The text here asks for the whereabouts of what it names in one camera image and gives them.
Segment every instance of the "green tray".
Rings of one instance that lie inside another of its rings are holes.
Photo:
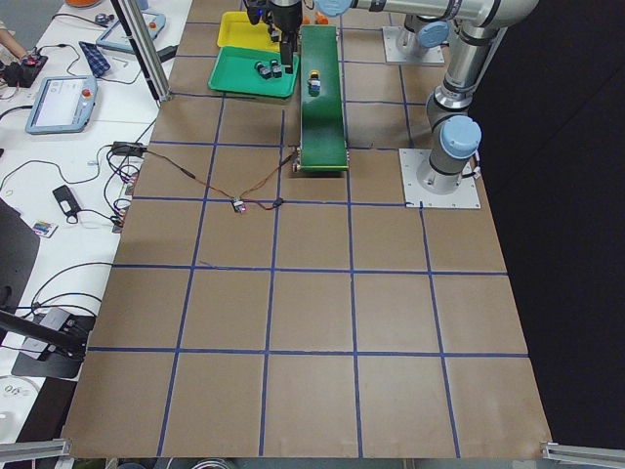
[[[217,57],[208,86],[216,91],[288,98],[295,88],[300,58],[293,56],[295,73],[289,75],[282,72],[279,78],[265,79],[256,71],[254,64],[260,61],[269,65],[272,59],[280,62],[280,55],[271,51],[224,46]]]

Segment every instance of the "black wall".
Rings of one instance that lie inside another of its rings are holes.
[[[625,1],[541,0],[508,31],[470,112],[539,391],[565,445],[625,448],[624,65]]]

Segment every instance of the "orange object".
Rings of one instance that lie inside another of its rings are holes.
[[[323,13],[314,12],[314,23],[315,24],[330,24],[328,17],[326,17]]]
[[[65,3],[67,5],[69,5],[70,7],[76,7],[76,8],[93,7],[94,5],[97,5],[100,2],[102,2],[102,0],[65,0]]]

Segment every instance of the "blue joint cap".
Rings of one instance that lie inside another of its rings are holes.
[[[447,36],[449,36],[449,24],[447,24],[447,21],[435,21],[423,26],[417,35],[417,39],[419,44],[430,49],[445,42]]]
[[[316,0],[315,5],[327,17],[343,15],[352,5],[353,0]]]
[[[447,119],[440,131],[440,144],[455,159],[468,159],[479,147],[481,130],[478,124],[466,115],[454,115]]]

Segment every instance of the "person's arm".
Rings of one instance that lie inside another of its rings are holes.
[[[7,29],[0,29],[0,44],[9,49],[9,52],[18,59],[23,59],[28,55],[28,51],[15,40],[13,35]]]

